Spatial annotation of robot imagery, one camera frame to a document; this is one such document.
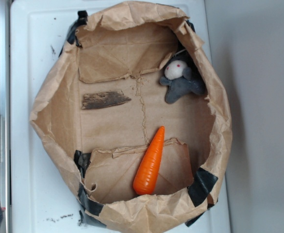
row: cardboard flap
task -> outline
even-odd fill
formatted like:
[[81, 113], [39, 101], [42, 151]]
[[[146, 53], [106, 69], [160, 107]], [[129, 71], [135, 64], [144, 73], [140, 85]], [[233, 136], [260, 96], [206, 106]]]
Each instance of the cardboard flap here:
[[[85, 186], [96, 184], [91, 198], [105, 204], [137, 197], [133, 190], [133, 180], [147, 148], [145, 145], [93, 150], [91, 164], [85, 175]], [[192, 182], [187, 144], [176, 138], [165, 141], [154, 194], [169, 195], [191, 185]]]
[[139, 77], [161, 69], [176, 52], [178, 40], [168, 28], [147, 23], [122, 31], [79, 30], [79, 75], [85, 83]]

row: white surface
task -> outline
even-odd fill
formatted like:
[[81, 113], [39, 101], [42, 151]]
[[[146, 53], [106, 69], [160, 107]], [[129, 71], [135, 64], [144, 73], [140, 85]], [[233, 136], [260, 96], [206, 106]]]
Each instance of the white surface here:
[[205, 2], [233, 117], [232, 232], [284, 233], [284, 1]]
[[[111, 230], [78, 226], [79, 204], [63, 182], [29, 125], [34, 98], [56, 62], [69, 26], [78, 10], [92, 14], [120, 1], [16, 0], [11, 9], [11, 159], [13, 232], [96, 232]], [[169, 0], [158, 3], [182, 8], [192, 16], [210, 58], [204, 1]], [[190, 228], [170, 232], [229, 233], [226, 188], [219, 203]]]

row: plush bunny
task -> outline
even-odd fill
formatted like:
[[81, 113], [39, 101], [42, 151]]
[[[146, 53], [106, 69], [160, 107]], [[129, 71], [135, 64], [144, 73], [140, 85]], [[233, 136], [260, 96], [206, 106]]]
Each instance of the plush bunny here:
[[183, 95], [191, 92], [196, 95], [205, 93], [205, 84], [199, 72], [192, 69], [183, 60], [171, 60], [165, 69], [165, 75], [160, 78], [160, 84], [169, 86], [166, 102], [174, 103]]

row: toy carrot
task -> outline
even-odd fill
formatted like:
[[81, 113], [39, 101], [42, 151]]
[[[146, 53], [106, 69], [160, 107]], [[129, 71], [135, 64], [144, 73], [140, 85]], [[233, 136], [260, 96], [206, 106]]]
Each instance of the toy carrot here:
[[133, 189], [139, 195], [151, 194], [155, 189], [164, 140], [165, 128], [161, 126], [150, 143], [133, 182]]

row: carrot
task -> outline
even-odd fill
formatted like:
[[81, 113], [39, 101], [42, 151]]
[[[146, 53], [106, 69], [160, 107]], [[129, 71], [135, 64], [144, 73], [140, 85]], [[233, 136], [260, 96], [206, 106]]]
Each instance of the carrot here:
[[151, 141], [133, 182], [133, 189], [139, 195], [151, 194], [155, 189], [164, 140], [165, 128], [161, 126]]

